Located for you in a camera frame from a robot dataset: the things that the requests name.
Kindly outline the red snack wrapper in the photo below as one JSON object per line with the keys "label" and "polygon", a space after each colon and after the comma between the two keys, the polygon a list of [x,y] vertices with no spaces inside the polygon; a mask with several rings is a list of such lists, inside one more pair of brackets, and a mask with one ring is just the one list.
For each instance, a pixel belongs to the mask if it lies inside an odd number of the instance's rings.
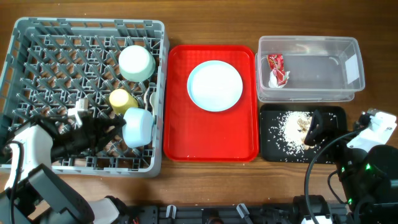
{"label": "red snack wrapper", "polygon": [[285,70],[284,68],[284,58],[282,54],[269,54],[267,55],[267,62],[269,64],[270,70],[278,69]]}

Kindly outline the clear plastic bin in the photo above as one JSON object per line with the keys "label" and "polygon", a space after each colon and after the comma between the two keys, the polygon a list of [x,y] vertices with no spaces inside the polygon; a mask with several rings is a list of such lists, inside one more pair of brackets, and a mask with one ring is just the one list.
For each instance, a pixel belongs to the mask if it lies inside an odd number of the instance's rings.
{"label": "clear plastic bin", "polygon": [[[285,71],[290,71],[283,88],[269,87],[269,54],[282,54]],[[256,79],[263,103],[351,101],[365,88],[361,51],[353,37],[262,36]]]}

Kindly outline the small green saucer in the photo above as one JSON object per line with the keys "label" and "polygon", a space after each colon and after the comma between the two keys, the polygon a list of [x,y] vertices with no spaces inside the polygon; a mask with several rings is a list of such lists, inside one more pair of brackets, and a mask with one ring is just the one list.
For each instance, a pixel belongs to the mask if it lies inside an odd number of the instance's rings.
{"label": "small green saucer", "polygon": [[131,107],[125,112],[123,119],[126,124],[122,133],[127,147],[145,146],[152,141],[154,119],[149,111]]}

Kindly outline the mint green bowl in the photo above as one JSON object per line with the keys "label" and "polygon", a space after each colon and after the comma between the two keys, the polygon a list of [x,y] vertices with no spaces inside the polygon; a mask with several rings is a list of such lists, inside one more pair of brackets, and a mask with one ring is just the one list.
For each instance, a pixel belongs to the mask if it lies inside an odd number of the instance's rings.
{"label": "mint green bowl", "polygon": [[121,75],[131,82],[143,82],[155,70],[154,57],[140,45],[131,45],[122,50],[118,62]]}

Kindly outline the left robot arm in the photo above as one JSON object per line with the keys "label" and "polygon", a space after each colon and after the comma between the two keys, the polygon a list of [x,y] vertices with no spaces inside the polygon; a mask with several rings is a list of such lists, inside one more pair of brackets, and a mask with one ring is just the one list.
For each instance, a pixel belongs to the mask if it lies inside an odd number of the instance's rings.
{"label": "left robot arm", "polygon": [[129,209],[120,199],[87,202],[52,170],[58,159],[87,149],[98,152],[125,120],[83,116],[79,128],[64,134],[57,121],[34,116],[10,134],[11,172],[1,193],[1,223],[129,223]]}

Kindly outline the yellow plastic cup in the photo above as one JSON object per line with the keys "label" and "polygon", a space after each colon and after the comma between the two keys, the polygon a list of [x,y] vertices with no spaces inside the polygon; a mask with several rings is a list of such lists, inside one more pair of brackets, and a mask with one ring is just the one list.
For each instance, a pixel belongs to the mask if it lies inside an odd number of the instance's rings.
{"label": "yellow plastic cup", "polygon": [[119,114],[125,114],[129,108],[138,108],[139,104],[137,100],[126,90],[117,89],[111,92],[109,95],[109,102],[113,111]]}

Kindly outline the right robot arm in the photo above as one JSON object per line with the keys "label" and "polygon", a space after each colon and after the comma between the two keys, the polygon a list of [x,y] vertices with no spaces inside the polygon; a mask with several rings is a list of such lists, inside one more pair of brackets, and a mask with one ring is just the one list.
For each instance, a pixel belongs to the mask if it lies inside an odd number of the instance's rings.
{"label": "right robot arm", "polygon": [[304,180],[305,214],[303,223],[333,223],[336,216],[325,203],[312,206],[309,194],[310,174],[320,156],[330,155],[336,165],[334,173],[342,184],[349,206],[348,223],[397,222],[397,148],[387,145],[397,126],[396,116],[370,109],[354,123],[352,131],[337,129],[318,110],[304,143],[321,144],[310,161]]}

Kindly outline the white plastic spoon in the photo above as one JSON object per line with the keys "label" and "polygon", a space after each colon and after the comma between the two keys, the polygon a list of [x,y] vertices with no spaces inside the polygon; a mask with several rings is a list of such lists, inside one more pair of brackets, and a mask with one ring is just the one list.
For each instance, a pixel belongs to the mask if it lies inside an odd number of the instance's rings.
{"label": "white plastic spoon", "polygon": [[152,92],[152,94],[150,95],[149,101],[150,101],[150,105],[152,107],[152,114],[155,114],[157,111],[157,97],[156,97],[156,92]]}

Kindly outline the white plastic fork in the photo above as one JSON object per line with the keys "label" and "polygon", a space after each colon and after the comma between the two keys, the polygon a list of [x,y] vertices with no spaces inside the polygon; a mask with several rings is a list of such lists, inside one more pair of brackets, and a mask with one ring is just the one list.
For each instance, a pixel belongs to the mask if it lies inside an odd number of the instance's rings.
{"label": "white plastic fork", "polygon": [[146,92],[144,93],[144,97],[143,97],[143,99],[144,99],[144,109],[145,110],[148,110],[148,105],[149,105],[149,97],[148,97],[148,94],[149,94],[149,88],[146,90]]}

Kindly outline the light blue plate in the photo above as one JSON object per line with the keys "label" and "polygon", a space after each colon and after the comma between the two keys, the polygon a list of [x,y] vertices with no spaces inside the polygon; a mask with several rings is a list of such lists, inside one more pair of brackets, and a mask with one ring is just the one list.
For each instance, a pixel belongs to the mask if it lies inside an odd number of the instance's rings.
{"label": "light blue plate", "polygon": [[190,72],[187,92],[199,108],[221,112],[232,108],[240,100],[243,79],[232,65],[220,60],[209,60]]}

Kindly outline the grey dishwasher rack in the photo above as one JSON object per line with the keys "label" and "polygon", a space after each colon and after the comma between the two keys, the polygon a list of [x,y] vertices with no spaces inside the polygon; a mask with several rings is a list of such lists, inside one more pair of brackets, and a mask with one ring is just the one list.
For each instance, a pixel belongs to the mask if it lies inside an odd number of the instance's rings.
{"label": "grey dishwasher rack", "polygon": [[[131,45],[143,46],[155,59],[154,73],[143,82],[130,82],[119,71],[119,54]],[[33,116],[66,115],[80,98],[88,99],[92,117],[113,119],[109,95],[116,89],[129,92],[144,108],[149,88],[149,98],[157,93],[149,144],[130,148],[115,136],[96,154],[60,159],[52,169],[58,174],[157,176],[169,48],[165,26],[156,20],[20,18],[1,72],[1,141]]]}

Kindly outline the white tissue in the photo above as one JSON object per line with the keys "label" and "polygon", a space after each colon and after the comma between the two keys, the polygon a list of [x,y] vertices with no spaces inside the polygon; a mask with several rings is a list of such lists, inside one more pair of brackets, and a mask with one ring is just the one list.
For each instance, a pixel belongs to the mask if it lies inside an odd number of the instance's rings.
{"label": "white tissue", "polygon": [[289,79],[290,71],[273,69],[270,72],[269,87],[283,88]]}

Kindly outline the red plastic tray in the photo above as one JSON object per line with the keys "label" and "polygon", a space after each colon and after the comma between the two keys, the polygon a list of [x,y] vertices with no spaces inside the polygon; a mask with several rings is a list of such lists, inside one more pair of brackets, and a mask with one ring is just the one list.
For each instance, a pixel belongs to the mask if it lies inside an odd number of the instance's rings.
{"label": "red plastic tray", "polygon": [[[243,80],[243,93],[230,109],[210,112],[190,99],[187,81],[199,64],[220,60]],[[245,45],[178,45],[169,53],[165,84],[165,155],[180,162],[249,162],[259,152],[256,68]]]}

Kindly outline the rice and food scraps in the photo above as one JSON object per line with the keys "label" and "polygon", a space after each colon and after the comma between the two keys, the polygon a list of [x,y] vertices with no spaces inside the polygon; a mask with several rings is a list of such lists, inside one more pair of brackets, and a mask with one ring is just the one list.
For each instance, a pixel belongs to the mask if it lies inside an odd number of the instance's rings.
{"label": "rice and food scraps", "polygon": [[271,111],[265,128],[263,158],[273,162],[308,163],[320,145],[304,144],[312,113],[307,111]]}

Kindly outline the black waste tray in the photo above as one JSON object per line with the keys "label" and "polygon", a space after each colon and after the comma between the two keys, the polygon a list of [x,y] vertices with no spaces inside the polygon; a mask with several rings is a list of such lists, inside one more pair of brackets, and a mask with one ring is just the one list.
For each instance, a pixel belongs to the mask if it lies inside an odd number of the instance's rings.
{"label": "black waste tray", "polygon": [[327,142],[322,139],[314,146],[303,143],[316,110],[337,129],[347,130],[346,113],[339,106],[262,105],[259,115],[262,158],[271,162],[309,163]]}

